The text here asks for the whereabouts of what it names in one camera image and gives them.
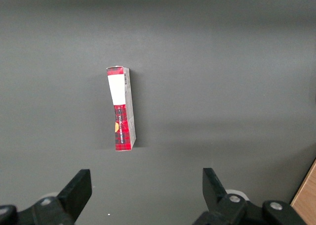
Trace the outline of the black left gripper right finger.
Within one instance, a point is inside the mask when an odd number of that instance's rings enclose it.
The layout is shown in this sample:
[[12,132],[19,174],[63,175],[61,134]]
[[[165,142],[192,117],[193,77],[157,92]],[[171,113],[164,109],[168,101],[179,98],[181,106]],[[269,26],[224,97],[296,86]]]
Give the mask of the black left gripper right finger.
[[304,225],[304,220],[287,203],[264,201],[261,207],[224,189],[212,168],[204,168],[202,192],[208,210],[195,225]]

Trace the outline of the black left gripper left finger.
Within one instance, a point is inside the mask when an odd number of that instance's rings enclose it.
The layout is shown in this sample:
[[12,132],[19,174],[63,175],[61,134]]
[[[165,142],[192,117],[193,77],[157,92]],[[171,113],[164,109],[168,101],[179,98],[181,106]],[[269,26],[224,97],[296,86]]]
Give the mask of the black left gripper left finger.
[[82,169],[57,196],[46,196],[20,212],[14,205],[1,205],[0,223],[2,225],[74,225],[91,195],[90,170]]

